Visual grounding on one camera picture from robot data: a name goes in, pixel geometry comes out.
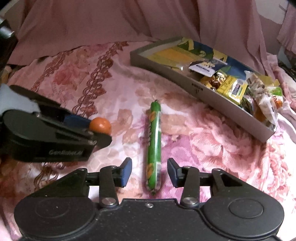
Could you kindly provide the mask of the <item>person's left hand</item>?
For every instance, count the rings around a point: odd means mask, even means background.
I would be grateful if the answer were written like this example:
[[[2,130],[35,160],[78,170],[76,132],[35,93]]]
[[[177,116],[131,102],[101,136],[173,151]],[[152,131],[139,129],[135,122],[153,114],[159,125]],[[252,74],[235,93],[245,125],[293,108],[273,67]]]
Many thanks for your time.
[[[8,110],[21,110],[27,113],[40,113],[38,104],[29,98],[22,96],[6,84],[1,84],[0,90],[0,115]]]

